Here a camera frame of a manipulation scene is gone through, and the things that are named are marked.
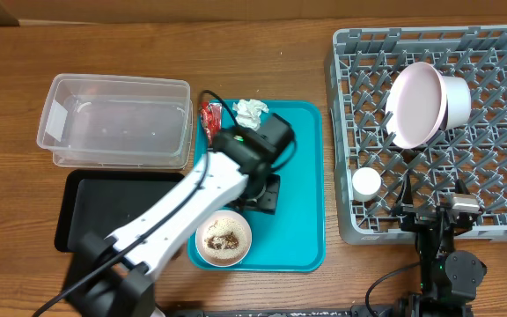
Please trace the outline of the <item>white cup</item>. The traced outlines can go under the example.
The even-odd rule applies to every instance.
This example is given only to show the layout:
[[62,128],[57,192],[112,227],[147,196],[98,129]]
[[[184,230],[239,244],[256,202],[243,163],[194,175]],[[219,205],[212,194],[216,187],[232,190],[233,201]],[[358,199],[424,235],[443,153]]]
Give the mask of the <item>white cup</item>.
[[442,129],[454,129],[467,124],[471,110],[472,100],[468,84],[462,77],[443,77],[447,107]]

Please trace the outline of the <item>small dish with food scraps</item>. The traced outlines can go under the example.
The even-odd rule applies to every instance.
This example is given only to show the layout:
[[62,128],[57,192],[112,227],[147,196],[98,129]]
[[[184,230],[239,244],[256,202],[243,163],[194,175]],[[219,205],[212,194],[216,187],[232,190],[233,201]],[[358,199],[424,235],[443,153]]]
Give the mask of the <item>small dish with food scraps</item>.
[[240,263],[253,237],[246,219],[232,210],[218,210],[195,231],[198,254],[208,264],[225,268]]

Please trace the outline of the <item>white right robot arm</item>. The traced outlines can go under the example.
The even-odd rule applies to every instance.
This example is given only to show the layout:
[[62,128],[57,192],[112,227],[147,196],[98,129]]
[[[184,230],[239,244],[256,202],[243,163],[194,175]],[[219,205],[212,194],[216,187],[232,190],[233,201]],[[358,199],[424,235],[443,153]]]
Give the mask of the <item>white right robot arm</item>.
[[421,286],[398,299],[392,316],[473,317],[471,302],[487,274],[487,266],[476,255],[458,250],[457,229],[469,231],[481,215],[477,205],[442,203],[434,210],[397,203],[394,214],[402,217],[401,229],[415,234]]

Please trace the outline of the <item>grey round bowl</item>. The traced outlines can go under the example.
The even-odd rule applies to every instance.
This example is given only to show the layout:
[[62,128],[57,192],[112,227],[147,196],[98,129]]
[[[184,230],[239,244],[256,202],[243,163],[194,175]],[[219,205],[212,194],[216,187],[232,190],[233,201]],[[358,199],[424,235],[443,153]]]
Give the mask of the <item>grey round bowl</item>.
[[382,184],[380,174],[371,167],[361,167],[352,175],[353,199],[362,203],[378,195]]

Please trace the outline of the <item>red snack wrapper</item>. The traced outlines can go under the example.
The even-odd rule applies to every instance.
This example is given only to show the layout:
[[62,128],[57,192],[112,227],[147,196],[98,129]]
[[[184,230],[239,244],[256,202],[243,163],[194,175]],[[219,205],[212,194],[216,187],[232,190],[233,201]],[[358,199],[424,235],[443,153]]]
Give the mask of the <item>red snack wrapper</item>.
[[200,119],[208,144],[212,145],[213,139],[221,129],[223,107],[217,102],[203,101],[200,107]]

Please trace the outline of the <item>white tissue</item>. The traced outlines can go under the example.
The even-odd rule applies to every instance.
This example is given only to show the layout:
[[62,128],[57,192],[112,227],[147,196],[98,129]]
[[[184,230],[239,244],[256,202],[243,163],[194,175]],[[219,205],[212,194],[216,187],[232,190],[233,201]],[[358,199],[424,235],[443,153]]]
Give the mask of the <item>white tissue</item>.
[[260,100],[240,100],[232,104],[240,126],[258,130],[261,127],[261,115],[269,112],[268,106]]

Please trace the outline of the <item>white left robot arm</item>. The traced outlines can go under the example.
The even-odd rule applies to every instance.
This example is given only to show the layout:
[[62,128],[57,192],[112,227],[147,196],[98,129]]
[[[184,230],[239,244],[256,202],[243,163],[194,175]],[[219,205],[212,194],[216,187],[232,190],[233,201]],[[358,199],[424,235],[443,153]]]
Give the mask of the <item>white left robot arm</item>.
[[62,297],[83,316],[160,316],[155,282],[181,245],[217,210],[261,191],[272,165],[293,143],[291,125],[272,114],[258,130],[221,129],[181,182],[105,238],[77,244]]

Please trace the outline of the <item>white round plate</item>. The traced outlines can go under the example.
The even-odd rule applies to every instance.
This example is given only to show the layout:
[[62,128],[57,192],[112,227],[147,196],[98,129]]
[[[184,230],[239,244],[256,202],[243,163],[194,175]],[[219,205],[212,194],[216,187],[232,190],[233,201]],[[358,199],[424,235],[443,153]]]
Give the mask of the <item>white round plate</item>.
[[446,85],[441,74],[429,63],[412,63],[398,75],[389,91],[385,111],[392,117],[386,131],[394,133],[396,146],[413,149],[433,137],[446,108]]

